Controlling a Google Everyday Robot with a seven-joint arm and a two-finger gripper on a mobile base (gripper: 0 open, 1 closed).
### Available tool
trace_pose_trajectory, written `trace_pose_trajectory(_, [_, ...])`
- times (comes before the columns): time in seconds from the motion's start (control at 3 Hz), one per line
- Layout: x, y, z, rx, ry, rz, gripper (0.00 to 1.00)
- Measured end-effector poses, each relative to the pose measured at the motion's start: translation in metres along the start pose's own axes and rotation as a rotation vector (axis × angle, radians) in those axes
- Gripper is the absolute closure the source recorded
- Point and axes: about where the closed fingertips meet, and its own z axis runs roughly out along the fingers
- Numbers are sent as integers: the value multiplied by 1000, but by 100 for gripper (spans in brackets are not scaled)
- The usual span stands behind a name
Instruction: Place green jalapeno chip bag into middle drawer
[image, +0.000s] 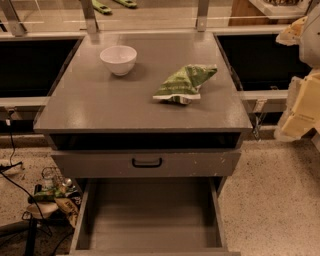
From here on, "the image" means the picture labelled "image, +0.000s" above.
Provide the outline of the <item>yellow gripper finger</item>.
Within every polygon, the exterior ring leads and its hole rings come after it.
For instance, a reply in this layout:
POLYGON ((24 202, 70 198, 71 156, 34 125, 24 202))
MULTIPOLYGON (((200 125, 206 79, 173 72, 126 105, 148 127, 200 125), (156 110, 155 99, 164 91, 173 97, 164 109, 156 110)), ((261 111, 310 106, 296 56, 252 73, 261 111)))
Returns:
POLYGON ((277 35, 276 42, 286 46, 297 45, 306 20, 307 17, 304 16, 291 23, 277 35))
POLYGON ((303 79, 293 77, 288 88, 286 109, 274 137, 282 142, 299 140, 320 121, 320 73, 310 72, 303 79))

